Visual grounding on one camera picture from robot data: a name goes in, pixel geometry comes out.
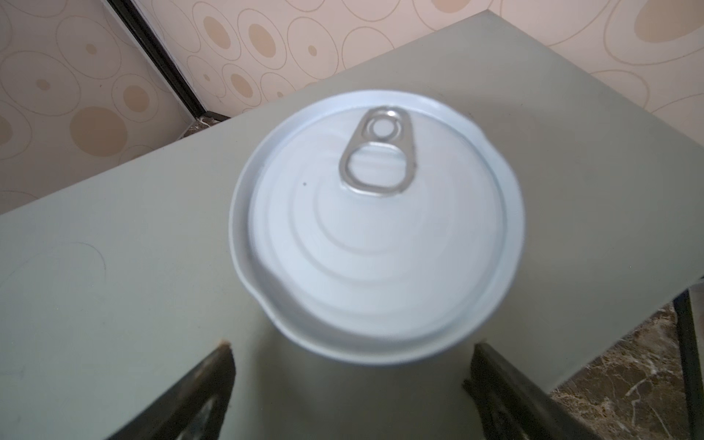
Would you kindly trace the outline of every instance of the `tin can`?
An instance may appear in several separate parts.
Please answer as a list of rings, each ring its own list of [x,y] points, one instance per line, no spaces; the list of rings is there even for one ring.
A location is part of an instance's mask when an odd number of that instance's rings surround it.
[[[496,309],[524,239],[518,182],[427,97],[323,99],[264,138],[230,207],[237,273],[292,341],[337,360],[438,353]]]

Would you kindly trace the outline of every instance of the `marble floor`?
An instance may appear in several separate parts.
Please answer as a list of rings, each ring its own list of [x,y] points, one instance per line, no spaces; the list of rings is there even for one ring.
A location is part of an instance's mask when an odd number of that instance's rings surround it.
[[[689,439],[671,303],[551,394],[604,439]]]

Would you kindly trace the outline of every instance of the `wallpaper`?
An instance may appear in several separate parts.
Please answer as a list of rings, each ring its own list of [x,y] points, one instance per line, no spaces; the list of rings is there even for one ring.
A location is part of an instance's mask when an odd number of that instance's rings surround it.
[[[100,0],[0,0],[0,214],[169,144],[191,120]]]
[[[225,115],[490,8],[704,144],[701,0],[134,1],[205,107]]]

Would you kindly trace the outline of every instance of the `pull tab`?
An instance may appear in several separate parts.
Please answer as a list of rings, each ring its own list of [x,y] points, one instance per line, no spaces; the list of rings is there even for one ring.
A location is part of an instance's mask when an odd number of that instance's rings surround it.
[[[349,169],[350,157],[365,146],[383,146],[400,151],[406,157],[406,174],[393,187],[381,187],[361,182]],[[413,181],[415,176],[415,143],[413,126],[408,112],[399,107],[376,107],[369,110],[359,122],[347,148],[342,153],[339,164],[340,177],[352,191],[369,196],[387,197],[400,194]]]

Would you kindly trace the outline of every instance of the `table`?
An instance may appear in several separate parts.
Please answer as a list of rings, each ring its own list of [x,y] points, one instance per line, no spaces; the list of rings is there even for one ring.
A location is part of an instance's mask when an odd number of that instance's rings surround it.
[[[361,367],[294,346],[237,279],[230,198],[276,124],[365,88],[470,115],[520,181],[524,257],[455,348]],[[490,12],[0,216],[0,437],[98,439],[221,338],[222,439],[470,439],[460,388],[487,340],[544,389],[704,272],[704,149]]]

